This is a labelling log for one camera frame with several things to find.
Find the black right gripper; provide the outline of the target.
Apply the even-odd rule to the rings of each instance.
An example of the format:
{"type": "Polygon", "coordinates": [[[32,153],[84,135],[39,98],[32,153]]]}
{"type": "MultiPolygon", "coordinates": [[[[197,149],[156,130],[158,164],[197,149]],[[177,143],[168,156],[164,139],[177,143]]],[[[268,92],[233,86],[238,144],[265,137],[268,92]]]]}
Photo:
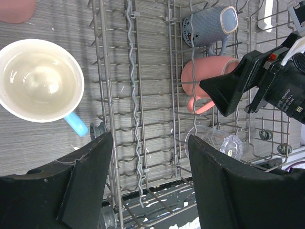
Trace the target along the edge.
{"type": "Polygon", "coordinates": [[[227,117],[232,114],[242,95],[258,87],[252,102],[244,109],[248,114],[257,113],[271,104],[288,117],[305,123],[305,52],[281,62],[302,37],[291,33],[278,47],[261,53],[247,53],[230,73],[200,81],[200,87],[210,96],[219,112],[227,117]]]}

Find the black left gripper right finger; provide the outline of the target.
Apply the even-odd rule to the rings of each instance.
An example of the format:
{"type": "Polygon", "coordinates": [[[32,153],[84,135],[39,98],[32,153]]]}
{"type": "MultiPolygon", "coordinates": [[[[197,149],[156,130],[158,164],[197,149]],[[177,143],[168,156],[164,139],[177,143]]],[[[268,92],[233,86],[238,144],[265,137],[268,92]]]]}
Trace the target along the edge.
{"type": "Polygon", "coordinates": [[[304,228],[302,168],[264,172],[193,135],[188,150],[201,228],[304,228]]]}

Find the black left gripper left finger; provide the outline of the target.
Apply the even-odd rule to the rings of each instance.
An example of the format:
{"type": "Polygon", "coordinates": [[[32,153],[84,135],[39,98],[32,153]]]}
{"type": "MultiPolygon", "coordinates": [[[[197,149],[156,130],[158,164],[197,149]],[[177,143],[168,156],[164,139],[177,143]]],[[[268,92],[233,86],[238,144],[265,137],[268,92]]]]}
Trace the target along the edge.
{"type": "Polygon", "coordinates": [[[0,178],[3,229],[95,229],[112,156],[104,133],[24,175],[0,178]]]}

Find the light blue mug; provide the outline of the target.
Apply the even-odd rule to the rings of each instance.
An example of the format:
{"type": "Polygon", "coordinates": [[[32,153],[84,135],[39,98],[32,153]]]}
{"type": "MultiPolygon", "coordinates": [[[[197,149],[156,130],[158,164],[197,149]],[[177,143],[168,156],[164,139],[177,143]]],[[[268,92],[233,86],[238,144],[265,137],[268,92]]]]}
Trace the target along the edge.
{"type": "Polygon", "coordinates": [[[84,93],[84,76],[61,46],[24,39],[0,51],[0,104],[11,114],[36,123],[64,119],[80,136],[88,127],[75,113],[84,93]]]}

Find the pink handleless tumbler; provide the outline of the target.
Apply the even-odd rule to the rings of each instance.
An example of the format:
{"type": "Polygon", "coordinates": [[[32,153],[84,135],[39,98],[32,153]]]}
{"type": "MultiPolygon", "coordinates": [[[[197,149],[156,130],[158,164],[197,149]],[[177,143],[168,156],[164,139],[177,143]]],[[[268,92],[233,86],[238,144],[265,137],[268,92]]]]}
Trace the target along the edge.
{"type": "Polygon", "coordinates": [[[23,23],[33,16],[36,3],[36,0],[0,0],[0,21],[23,23]]]}

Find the white clothes rack stand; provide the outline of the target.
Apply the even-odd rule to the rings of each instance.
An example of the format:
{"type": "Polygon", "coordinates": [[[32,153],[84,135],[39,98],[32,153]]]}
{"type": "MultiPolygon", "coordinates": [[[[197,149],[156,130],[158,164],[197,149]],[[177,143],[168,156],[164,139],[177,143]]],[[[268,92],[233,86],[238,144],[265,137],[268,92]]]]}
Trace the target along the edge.
{"type": "Polygon", "coordinates": [[[273,0],[259,0],[257,26],[262,31],[270,33],[273,29],[271,24],[273,14],[273,0]]]}

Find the clear glass cup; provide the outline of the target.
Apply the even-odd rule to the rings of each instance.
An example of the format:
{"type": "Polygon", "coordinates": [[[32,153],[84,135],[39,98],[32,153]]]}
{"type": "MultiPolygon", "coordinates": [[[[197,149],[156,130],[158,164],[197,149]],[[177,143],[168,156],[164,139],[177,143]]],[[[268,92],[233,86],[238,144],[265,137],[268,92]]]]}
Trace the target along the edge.
{"type": "Polygon", "coordinates": [[[204,125],[197,125],[196,129],[195,127],[191,128],[185,137],[184,150],[187,157],[189,157],[188,139],[190,135],[198,136],[210,146],[236,160],[240,160],[243,155],[243,143],[236,135],[204,125]]]}

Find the grey-blue dotted mug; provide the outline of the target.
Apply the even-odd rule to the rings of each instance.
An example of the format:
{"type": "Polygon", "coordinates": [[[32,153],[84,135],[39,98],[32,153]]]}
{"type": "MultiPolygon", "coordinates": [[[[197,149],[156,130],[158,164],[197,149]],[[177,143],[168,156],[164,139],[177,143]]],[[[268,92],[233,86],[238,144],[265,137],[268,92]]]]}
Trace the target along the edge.
{"type": "Polygon", "coordinates": [[[212,45],[221,41],[219,55],[223,55],[230,35],[237,28],[238,15],[235,7],[214,6],[186,17],[182,24],[182,36],[190,47],[207,47],[209,56],[216,55],[212,45]]]}

